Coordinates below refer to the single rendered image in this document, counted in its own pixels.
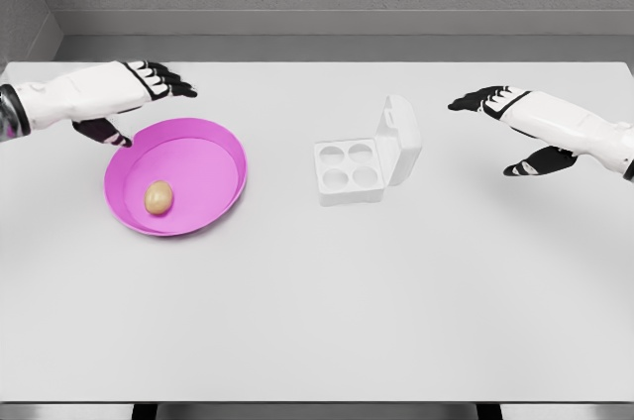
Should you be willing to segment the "pink round plate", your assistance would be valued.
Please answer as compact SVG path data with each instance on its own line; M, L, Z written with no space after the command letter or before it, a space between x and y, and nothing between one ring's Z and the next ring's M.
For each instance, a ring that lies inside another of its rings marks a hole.
M114 153L104 174L104 196L113 216L139 233L169 237L195 232L230 210L247 180L244 147L225 127L204 119L154 123ZM166 182L170 208L150 214L144 196Z

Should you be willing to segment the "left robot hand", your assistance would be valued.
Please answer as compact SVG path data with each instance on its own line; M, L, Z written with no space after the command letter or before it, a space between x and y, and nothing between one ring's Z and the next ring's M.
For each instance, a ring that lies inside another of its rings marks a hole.
M195 98L197 91L167 66L148 60L112 61L67 76L66 117L80 135L100 144L133 142L108 120L167 97Z

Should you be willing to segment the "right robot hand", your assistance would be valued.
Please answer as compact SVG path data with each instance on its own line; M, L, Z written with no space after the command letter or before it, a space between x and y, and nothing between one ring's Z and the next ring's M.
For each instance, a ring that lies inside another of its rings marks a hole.
M448 105L451 111L482 113L546 147L508 166L509 177L546 175L573 166L586 150L581 121L590 113L566 100L535 90L495 85L469 92Z

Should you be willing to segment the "beige egg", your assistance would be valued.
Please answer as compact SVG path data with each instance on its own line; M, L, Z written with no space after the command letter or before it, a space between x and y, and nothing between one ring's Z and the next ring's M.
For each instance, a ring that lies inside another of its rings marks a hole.
M149 214L160 216L171 208L172 203L172 188L166 181L157 180L147 187L144 194L144 207Z

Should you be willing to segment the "white egg box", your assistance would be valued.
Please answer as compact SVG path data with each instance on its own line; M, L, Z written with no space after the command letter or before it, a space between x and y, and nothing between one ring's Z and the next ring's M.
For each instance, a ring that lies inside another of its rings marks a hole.
M322 206L374 203L384 190L405 181L422 151L422 136L412 104L386 97L371 138L318 142L313 155Z

